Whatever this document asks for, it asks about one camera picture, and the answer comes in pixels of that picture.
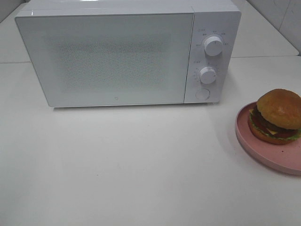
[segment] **microwave control panel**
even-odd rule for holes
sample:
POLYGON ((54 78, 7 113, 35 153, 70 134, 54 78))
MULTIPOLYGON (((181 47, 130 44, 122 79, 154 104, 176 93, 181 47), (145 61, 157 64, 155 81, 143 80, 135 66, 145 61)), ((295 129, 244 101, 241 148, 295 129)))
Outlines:
POLYGON ((239 11, 194 14, 184 103, 220 100, 240 15, 239 11))

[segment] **white table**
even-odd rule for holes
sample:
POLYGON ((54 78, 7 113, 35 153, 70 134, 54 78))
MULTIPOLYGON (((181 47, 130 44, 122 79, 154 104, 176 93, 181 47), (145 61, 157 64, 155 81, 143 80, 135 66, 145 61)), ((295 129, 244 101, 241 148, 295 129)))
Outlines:
MULTIPOLYGON (((232 57, 296 56, 299 52, 247 1, 234 0, 242 11, 232 57)), ((30 62, 15 24, 19 6, 0 23, 0 63, 30 62)))
POLYGON ((30 63, 0 71, 1 226, 300 226, 300 177, 253 160, 235 117, 301 94, 301 57, 233 58, 203 105, 53 109, 30 63))

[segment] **microwave door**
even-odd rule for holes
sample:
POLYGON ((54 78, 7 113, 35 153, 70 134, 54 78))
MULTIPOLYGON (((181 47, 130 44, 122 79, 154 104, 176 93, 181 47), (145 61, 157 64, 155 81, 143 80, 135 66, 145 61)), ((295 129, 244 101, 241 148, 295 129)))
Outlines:
POLYGON ((16 22, 50 106, 184 102, 192 13, 16 22))

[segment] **sesame-free bun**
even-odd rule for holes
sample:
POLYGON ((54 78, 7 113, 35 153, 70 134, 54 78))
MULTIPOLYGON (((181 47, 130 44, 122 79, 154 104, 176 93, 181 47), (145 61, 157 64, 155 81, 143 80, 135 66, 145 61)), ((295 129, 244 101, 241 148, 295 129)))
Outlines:
POLYGON ((269 143, 275 144, 275 145, 286 145, 286 144, 294 141, 294 140, 281 140, 281 139, 268 137, 267 135, 261 133, 256 127, 253 126, 253 124, 250 120, 250 117, 248 117, 248 124, 249 124, 250 130, 253 133, 253 135, 255 137, 257 137, 258 139, 263 140, 265 142, 269 142, 269 143))
POLYGON ((257 101, 258 111, 270 123, 284 129, 301 128, 301 97, 286 89, 274 89, 257 101))

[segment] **white microwave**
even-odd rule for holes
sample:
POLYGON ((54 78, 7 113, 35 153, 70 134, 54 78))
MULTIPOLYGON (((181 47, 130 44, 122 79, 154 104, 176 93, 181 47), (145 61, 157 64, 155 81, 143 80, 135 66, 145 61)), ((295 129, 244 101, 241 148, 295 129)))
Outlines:
POLYGON ((230 0, 31 0, 16 24, 49 106, 218 102, 230 0))

